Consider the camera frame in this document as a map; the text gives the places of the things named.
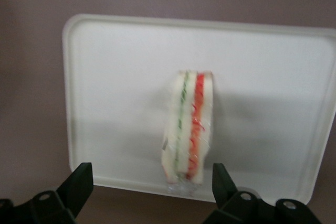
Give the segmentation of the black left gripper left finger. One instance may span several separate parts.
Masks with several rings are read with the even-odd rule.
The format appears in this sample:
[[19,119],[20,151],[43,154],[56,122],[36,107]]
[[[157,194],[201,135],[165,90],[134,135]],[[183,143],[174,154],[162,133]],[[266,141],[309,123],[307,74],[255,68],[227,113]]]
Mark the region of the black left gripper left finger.
[[1,199],[1,223],[76,223],[92,192],[92,164],[81,163],[56,190],[38,193],[18,206]]

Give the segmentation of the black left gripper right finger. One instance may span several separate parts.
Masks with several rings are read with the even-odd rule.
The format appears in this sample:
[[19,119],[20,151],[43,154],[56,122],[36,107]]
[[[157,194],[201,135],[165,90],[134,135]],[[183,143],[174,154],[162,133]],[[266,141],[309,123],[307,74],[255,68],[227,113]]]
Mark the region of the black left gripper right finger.
[[279,199],[272,206],[254,193],[239,190],[225,166],[213,164],[212,192],[217,209],[205,223],[320,223],[307,205],[294,199]]

